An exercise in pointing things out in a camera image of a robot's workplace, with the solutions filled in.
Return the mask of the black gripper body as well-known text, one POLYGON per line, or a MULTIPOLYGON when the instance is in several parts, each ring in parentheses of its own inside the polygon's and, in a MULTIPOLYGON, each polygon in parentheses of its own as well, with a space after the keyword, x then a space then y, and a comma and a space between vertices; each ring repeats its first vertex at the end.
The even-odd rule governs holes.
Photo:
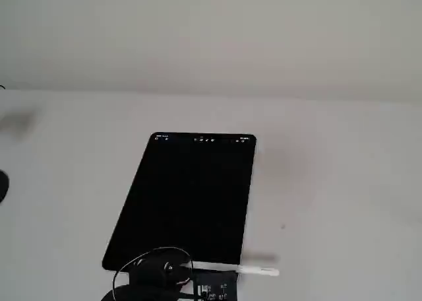
POLYGON ((131 293, 179 292, 194 280, 193 261, 184 250, 150 250, 125 266, 131 293))

